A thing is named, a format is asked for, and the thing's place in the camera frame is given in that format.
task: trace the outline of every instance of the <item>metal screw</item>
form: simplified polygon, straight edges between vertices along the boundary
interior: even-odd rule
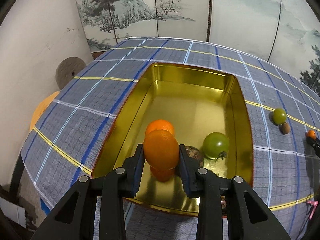
[[[235,182],[237,182],[237,183],[243,182],[243,179],[242,179],[240,176],[236,176],[236,177],[234,178],[234,180],[235,180]]]
[[[79,181],[80,182],[86,182],[86,181],[88,181],[88,176],[81,176],[80,178],[79,178]]]
[[[124,168],[117,168],[116,169],[116,174],[122,174],[122,173],[124,173],[125,172],[125,169]]]
[[[206,174],[208,171],[207,171],[207,169],[205,169],[205,168],[200,168],[200,169],[198,169],[198,172],[199,172],[200,174]]]

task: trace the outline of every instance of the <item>yellow stripe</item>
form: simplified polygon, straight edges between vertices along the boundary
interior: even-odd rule
[[[63,158],[67,159],[69,162],[71,162],[74,166],[76,167],[80,167],[80,169],[82,171],[84,171],[85,173],[87,173],[88,175],[91,175],[92,170],[90,170],[89,168],[81,165],[80,162],[78,162],[77,160],[75,160],[74,158],[72,158],[70,155],[66,154],[64,151],[62,151],[59,147],[55,146],[42,132],[40,132],[36,127],[33,127],[33,130],[36,131],[36,133],[50,146],[52,146],[52,148],[58,153],[60,154]]]
[[[134,49],[135,47],[123,47],[123,48],[111,48],[111,49]],[[137,49],[142,49],[142,48],[145,48],[145,49],[172,49],[172,50],[181,50],[181,51],[188,51],[187,49],[178,49],[178,48],[167,48],[167,47],[149,47],[149,46],[140,46],[140,47],[137,47]],[[208,55],[212,55],[212,56],[216,56],[216,57],[221,57],[221,58],[225,58],[225,59],[229,59],[229,60],[232,60],[232,61],[235,61],[235,62],[238,62],[238,63],[243,63],[242,61],[240,60],[237,60],[237,59],[234,59],[234,58],[230,58],[230,57],[225,57],[225,56],[221,56],[221,55],[216,55],[216,54],[213,54],[213,53],[210,53],[210,52],[203,52],[203,51],[197,51],[197,50],[190,50],[190,52],[195,52],[195,53],[201,53],[201,54],[208,54]],[[269,71],[266,71],[264,70],[263,68],[260,68],[260,67],[257,67],[255,65],[251,65],[249,63],[245,63],[246,65],[250,66],[250,67],[254,67],[256,69],[259,69],[259,70],[262,70],[266,73],[268,73],[269,75],[272,75],[284,82],[286,82],[287,84],[293,86],[294,88],[298,89],[300,92],[304,93],[305,95],[307,95],[309,98],[311,98],[313,101],[315,101],[318,105],[320,105],[320,103],[318,101],[316,101],[313,97],[309,96],[305,91],[301,90],[300,88],[296,87],[295,85],[287,82],[286,80],[282,79],[281,77],[278,77],[277,75],[274,75],[273,73],[269,72]]]
[[[249,101],[246,101],[246,103],[250,103],[254,106],[260,106],[259,104],[257,103],[254,103],[254,102],[249,102]],[[91,175],[91,172],[92,170],[81,165],[77,160],[75,160],[74,158],[72,158],[70,155],[66,154],[64,151],[62,151],[59,147],[55,146],[42,132],[40,132],[36,127],[33,128],[33,130],[35,132],[37,132],[37,134],[47,143],[49,144],[50,146],[52,146],[52,148],[58,153],[60,154],[62,157],[64,157],[65,159],[67,159],[69,162],[71,162],[74,166],[76,167],[80,167],[82,171],[84,171],[85,173],[87,173],[88,175]],[[304,197],[304,198],[301,198],[299,200],[296,200],[296,201],[291,201],[291,202],[288,202],[288,203],[284,203],[284,204],[280,204],[280,205],[275,205],[275,206],[271,206],[270,207],[270,210],[271,211],[276,211],[276,210],[280,210],[280,209],[284,209],[284,208],[288,208],[288,207],[291,207],[291,206],[294,206],[296,204],[300,204],[300,203],[303,203],[305,202],[307,199],[310,199],[312,198],[314,195],[309,195],[307,197]]]
[[[288,202],[288,203],[284,203],[284,204],[281,204],[281,205],[271,206],[269,208],[270,208],[271,211],[276,211],[276,210],[292,207],[292,206],[294,206],[296,204],[300,204],[300,203],[306,202],[308,199],[311,199],[313,196],[314,196],[314,194],[308,195],[308,196],[306,196],[304,198],[301,198],[301,199],[298,199],[298,200],[295,200],[295,201],[291,201],[291,202]]]
[[[138,79],[127,79],[127,78],[116,78],[116,77],[73,77],[75,79],[87,79],[87,80],[117,80],[117,81],[128,81],[128,82],[138,82]]]
[[[275,110],[274,108],[271,108],[271,107],[269,107],[269,106],[260,105],[260,104],[258,104],[258,103],[251,102],[251,101],[248,101],[248,100],[245,100],[245,102],[246,102],[247,104],[249,104],[249,105],[257,106],[257,107],[262,107],[262,108],[267,109],[267,110],[269,110],[269,111],[274,111],[274,110]],[[295,117],[293,117],[293,116],[291,116],[291,115],[289,115],[289,114],[287,114],[287,116],[288,116],[290,119],[295,120],[296,122],[299,122],[299,123],[301,123],[301,124],[303,124],[303,125],[311,128],[311,129],[320,131],[320,129],[318,129],[318,128],[316,128],[316,127],[314,127],[314,126],[312,126],[312,125],[310,125],[310,124],[308,124],[308,123],[306,123],[306,122],[303,122],[303,121],[301,121],[301,120],[299,120],[299,119],[297,119],[297,118],[295,118]]]
[[[123,47],[123,48],[111,48],[111,49],[134,49],[135,47]],[[151,47],[151,46],[140,46],[137,49],[172,49],[172,50],[181,50],[188,51],[187,49],[179,49],[179,48],[168,48],[168,47]]]

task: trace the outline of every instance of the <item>gold metal tray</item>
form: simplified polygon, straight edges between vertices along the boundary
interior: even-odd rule
[[[157,119],[171,122],[179,144],[201,148],[212,132],[230,140],[228,157],[204,160],[220,177],[242,176],[252,183],[252,135],[244,98],[235,76],[188,65],[155,63],[137,82],[116,118],[97,158],[92,177],[121,167],[143,143],[147,125]],[[189,199],[177,176],[156,181],[145,162],[139,192],[130,201],[161,211],[198,216],[199,200]]]

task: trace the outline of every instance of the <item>orange object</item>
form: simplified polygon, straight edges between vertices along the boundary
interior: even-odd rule
[[[146,161],[157,170],[170,170],[178,165],[179,145],[167,130],[154,130],[143,141]]]
[[[160,182],[166,182],[174,175],[174,169],[161,171],[150,166],[150,171],[152,175],[155,176]]]
[[[48,96],[44,99],[35,109],[32,115],[31,123],[30,123],[30,132],[32,131],[33,127],[36,125],[36,122],[39,120],[40,116],[43,112],[47,109],[50,103],[55,99],[55,97],[59,94],[59,91],[54,92],[52,95]]]
[[[315,140],[316,139],[316,132],[313,130],[309,130],[307,132],[307,137],[311,137],[313,140]]]
[[[148,124],[146,128],[145,136],[154,130],[166,130],[172,133],[172,135],[174,135],[173,125],[166,120],[159,119],[159,120],[152,121],[150,124]]]

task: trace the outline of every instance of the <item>green tomato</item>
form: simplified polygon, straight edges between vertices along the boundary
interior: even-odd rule
[[[287,119],[287,113],[282,108],[276,108],[273,112],[273,121],[276,125],[280,125],[284,123],[284,121]]]
[[[210,133],[203,141],[202,151],[209,159],[218,159],[221,152],[229,151],[229,139],[219,132]]]

